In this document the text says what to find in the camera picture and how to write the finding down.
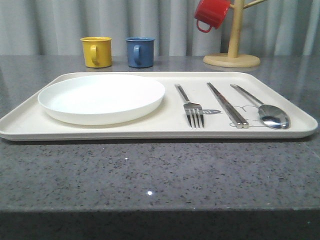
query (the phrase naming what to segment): white tray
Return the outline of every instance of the white tray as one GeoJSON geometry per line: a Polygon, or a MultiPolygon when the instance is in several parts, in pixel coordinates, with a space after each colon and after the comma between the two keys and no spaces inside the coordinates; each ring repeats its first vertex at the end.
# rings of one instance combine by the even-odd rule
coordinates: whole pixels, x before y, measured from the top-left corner
{"type": "Polygon", "coordinates": [[[318,127],[317,121],[290,101],[250,74],[239,72],[78,72],[61,75],[50,84],[95,74],[130,74],[152,77],[165,86],[161,105],[152,113],[136,120],[112,125],[75,125],[55,120],[39,106],[40,91],[0,119],[0,137],[11,141],[57,141],[98,139],[181,139],[181,138],[303,138],[318,127]],[[248,120],[249,128],[236,128],[207,86],[211,82],[248,120]],[[221,113],[205,114],[205,128],[191,129],[183,101],[175,84],[184,88],[192,102],[204,110],[221,113]],[[259,122],[258,110],[234,90],[238,84],[266,104],[283,109],[291,119],[289,129],[271,129],[259,122]]]}

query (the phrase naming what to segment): blue mug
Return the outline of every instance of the blue mug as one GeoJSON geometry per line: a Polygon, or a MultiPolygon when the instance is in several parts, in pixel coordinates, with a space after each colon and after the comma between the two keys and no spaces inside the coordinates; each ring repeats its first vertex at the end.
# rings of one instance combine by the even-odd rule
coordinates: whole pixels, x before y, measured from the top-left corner
{"type": "Polygon", "coordinates": [[[129,67],[148,68],[154,65],[154,38],[128,37],[125,40],[129,67]]]}

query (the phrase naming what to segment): red mug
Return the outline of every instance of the red mug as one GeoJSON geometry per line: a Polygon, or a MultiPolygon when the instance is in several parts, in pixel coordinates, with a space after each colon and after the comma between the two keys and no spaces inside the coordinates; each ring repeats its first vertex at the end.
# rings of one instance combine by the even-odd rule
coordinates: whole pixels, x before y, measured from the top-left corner
{"type": "Polygon", "coordinates": [[[201,0],[194,13],[197,28],[203,33],[210,32],[212,27],[218,29],[227,15],[230,3],[230,0],[201,0]],[[200,28],[199,21],[208,24],[209,29],[200,28]]]}

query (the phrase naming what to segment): spoon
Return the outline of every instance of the spoon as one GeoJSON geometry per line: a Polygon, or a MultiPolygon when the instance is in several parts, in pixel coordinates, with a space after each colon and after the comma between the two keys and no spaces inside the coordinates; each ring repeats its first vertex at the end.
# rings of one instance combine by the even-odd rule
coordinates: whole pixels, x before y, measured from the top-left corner
{"type": "Polygon", "coordinates": [[[251,102],[260,104],[258,108],[258,114],[264,125],[272,129],[288,129],[290,126],[290,118],[288,115],[279,107],[273,105],[264,104],[262,101],[257,99],[251,93],[236,84],[230,84],[231,87],[238,90],[240,93],[245,94],[249,97],[251,102]]]}

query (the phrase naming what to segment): tray rim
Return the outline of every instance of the tray rim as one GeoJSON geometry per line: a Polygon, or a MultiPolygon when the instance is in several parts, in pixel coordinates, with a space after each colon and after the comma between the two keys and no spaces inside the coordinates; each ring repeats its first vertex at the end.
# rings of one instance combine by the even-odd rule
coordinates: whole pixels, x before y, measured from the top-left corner
{"type": "Polygon", "coordinates": [[[0,137],[10,140],[10,141],[69,141],[69,140],[115,140],[115,139],[298,139],[298,138],[304,138],[309,135],[312,135],[318,128],[318,122],[310,116],[308,113],[303,111],[301,108],[297,107],[294,105],[292,102],[284,98],[282,95],[274,91],[272,88],[267,86],[265,83],[261,82],[258,80],[255,76],[249,74],[249,73],[244,73],[244,72],[236,72],[236,71],[217,71],[217,72],[212,72],[212,71],[135,71],[135,72],[70,72],[70,73],[65,73],[62,75],[59,75],[56,77],[54,80],[46,84],[44,87],[42,87],[40,90],[38,90],[36,93],[34,93],[32,96],[27,98],[25,101],[23,101],[21,104],[19,104],[17,107],[12,109],[9,113],[4,115],[0,119],[0,137]],[[228,77],[238,77],[238,76],[246,76],[255,79],[259,84],[262,86],[268,88],[270,91],[274,92],[275,94],[279,95],[281,98],[283,98],[284,101],[287,101],[294,107],[296,107],[299,111],[302,111],[310,120],[312,121],[312,127],[308,131],[300,132],[300,131],[291,131],[291,135],[281,135],[279,130],[273,131],[272,135],[248,135],[244,134],[243,136],[232,136],[228,134],[221,134],[223,131],[207,131],[205,133],[216,133],[214,136],[212,135],[197,135],[195,134],[197,130],[191,130],[191,131],[171,131],[173,134],[168,134],[166,132],[166,135],[163,135],[163,131],[148,131],[148,132],[143,132],[143,131],[131,131],[130,134],[126,132],[126,135],[122,135],[123,132],[118,131],[118,132],[92,132],[90,137],[80,137],[79,133],[65,133],[65,132],[57,132],[57,133],[51,133],[50,136],[54,137],[45,137],[48,134],[47,133],[30,133],[30,134],[19,134],[19,133],[10,133],[6,132],[1,129],[1,125],[3,122],[5,122],[8,118],[12,117],[12,115],[16,114],[17,111],[20,108],[23,108],[25,105],[30,104],[30,101],[32,101],[34,98],[37,98],[37,95],[46,87],[61,82],[63,80],[70,79],[70,77],[75,76],[78,77],[77,75],[81,75],[80,77],[84,76],[90,76],[90,75],[109,75],[109,74],[126,74],[126,75],[138,75],[138,76],[147,76],[147,77],[157,77],[155,75],[161,74],[161,75],[168,75],[168,77],[181,77],[183,74],[188,74],[190,75],[202,75],[199,76],[201,77],[214,77],[216,76],[228,76],[228,77]],[[145,133],[144,135],[137,136],[137,134],[140,133],[145,133]]]}

